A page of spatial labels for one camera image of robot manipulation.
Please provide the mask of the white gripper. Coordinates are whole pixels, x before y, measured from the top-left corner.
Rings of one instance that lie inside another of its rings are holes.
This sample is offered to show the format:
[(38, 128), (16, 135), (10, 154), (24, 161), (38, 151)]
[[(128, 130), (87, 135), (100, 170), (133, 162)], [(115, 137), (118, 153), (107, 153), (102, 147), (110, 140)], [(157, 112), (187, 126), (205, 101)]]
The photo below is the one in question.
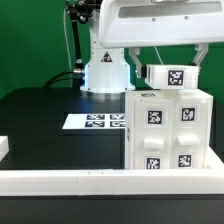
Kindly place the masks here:
[(208, 43), (224, 42), (224, 0), (103, 0), (99, 40), (106, 48), (132, 47), (138, 78), (147, 66), (136, 47), (196, 44), (191, 64), (199, 66)]

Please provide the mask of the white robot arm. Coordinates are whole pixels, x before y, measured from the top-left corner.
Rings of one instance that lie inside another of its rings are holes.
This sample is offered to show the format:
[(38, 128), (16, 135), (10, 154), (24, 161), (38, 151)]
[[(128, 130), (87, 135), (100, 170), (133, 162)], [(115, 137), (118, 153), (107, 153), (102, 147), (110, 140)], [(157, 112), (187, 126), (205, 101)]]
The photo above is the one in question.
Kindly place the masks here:
[[(103, 0), (87, 3), (92, 56), (85, 66), (84, 91), (132, 90), (128, 49), (137, 76), (154, 89), (195, 89), (208, 45), (224, 42), (224, 0)], [(191, 65), (143, 65), (142, 47), (197, 46)]]

